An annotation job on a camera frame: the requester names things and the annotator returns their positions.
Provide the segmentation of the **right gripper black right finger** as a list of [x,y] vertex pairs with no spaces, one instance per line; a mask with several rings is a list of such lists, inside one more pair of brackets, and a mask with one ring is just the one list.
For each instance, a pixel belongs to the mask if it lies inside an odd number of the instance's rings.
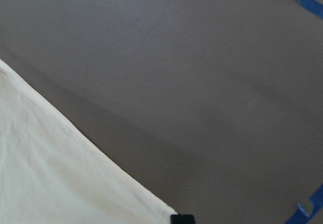
[[182,215],[182,224],[195,224],[195,217],[191,214]]

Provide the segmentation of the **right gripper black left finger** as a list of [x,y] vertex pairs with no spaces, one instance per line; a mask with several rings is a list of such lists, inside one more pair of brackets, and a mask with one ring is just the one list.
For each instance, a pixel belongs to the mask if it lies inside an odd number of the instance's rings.
[[182,224],[182,215],[181,214],[172,214],[170,216],[171,224]]

